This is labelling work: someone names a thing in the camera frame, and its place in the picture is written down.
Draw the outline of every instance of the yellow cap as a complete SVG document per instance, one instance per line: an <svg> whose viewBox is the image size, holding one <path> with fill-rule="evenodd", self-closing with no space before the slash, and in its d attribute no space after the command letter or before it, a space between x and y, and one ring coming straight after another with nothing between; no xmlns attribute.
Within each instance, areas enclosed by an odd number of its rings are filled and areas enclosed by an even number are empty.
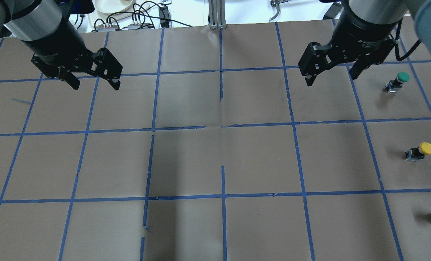
<svg viewBox="0 0 431 261"><path fill-rule="evenodd" d="M431 144L428 142L422 142L419 145L419 152L425 155L431 155Z"/></svg>

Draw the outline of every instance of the white plate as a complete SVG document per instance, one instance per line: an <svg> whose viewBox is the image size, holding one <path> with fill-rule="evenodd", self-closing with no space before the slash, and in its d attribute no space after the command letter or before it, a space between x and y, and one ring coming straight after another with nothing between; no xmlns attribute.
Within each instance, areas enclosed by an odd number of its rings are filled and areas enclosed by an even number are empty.
<svg viewBox="0 0 431 261"><path fill-rule="evenodd" d="M96 0L95 7L101 13L111 14L127 10L133 2L132 0Z"/></svg>

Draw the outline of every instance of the metal post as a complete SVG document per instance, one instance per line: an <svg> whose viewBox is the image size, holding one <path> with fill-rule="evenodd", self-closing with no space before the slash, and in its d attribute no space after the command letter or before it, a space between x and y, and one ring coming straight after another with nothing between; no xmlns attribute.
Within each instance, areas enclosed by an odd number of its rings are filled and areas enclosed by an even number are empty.
<svg viewBox="0 0 431 261"><path fill-rule="evenodd" d="M225 29L225 0L209 0L209 28Z"/></svg>

